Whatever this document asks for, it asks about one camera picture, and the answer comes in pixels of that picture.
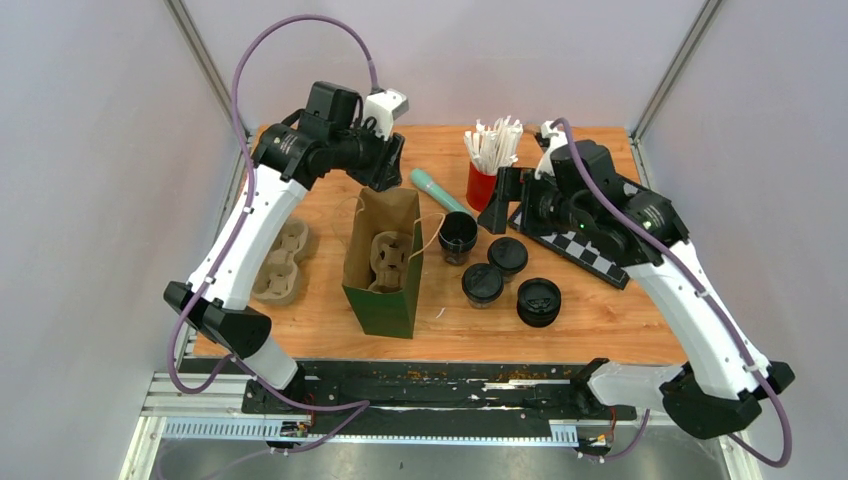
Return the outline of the stack of black cups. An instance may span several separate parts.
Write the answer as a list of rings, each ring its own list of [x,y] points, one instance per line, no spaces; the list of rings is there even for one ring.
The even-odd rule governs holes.
[[[453,266],[465,264],[477,237],[477,221],[471,214],[460,211],[447,213],[437,236],[444,261]]]

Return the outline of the green paper bag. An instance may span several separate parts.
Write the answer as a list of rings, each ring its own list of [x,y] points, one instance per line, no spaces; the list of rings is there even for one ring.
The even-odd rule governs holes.
[[[363,188],[341,200],[331,228],[345,249],[342,289],[363,331],[370,336],[414,336],[426,236],[419,194]]]

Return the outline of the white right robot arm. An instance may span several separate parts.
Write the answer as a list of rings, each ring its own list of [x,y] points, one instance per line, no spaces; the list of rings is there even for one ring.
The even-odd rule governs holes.
[[[609,150],[591,140],[551,142],[543,159],[541,169],[498,171],[479,224],[503,233],[508,208],[518,203],[522,233],[584,235],[647,293],[686,355],[683,364],[665,367],[593,360],[570,392],[575,411],[592,418],[609,406],[656,410],[699,439],[747,428],[794,373],[742,333],[671,201],[618,174]]]

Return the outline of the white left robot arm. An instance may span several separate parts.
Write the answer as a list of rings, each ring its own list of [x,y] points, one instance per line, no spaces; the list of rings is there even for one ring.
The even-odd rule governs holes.
[[[235,211],[189,279],[164,290],[165,302],[192,328],[269,385],[268,400],[283,413],[298,411],[307,389],[295,379],[297,362],[272,338],[270,318],[248,305],[256,277],[286,220],[328,172],[342,170],[377,192],[401,184],[405,139],[393,126],[408,109],[406,95],[394,89],[361,97],[315,82],[304,108],[257,133],[252,175]]]

